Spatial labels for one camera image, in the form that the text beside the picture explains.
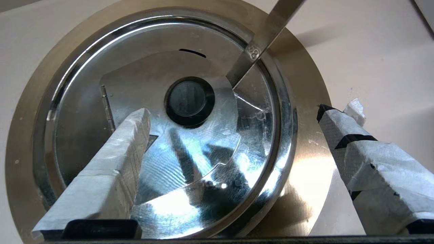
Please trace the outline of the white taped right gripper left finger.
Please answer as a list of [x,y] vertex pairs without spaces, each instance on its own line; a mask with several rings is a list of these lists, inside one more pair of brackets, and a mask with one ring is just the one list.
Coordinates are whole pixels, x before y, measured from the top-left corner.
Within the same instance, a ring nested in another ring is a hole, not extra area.
[[148,109],[130,113],[34,226],[32,237],[47,239],[74,220],[129,219],[150,125]]

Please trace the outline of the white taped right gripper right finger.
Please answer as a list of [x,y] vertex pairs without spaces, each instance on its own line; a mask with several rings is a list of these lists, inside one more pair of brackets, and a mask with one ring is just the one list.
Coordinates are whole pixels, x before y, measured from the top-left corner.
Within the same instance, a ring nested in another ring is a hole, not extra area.
[[320,104],[316,119],[367,235],[433,234],[433,173],[367,132],[358,99],[343,111]]

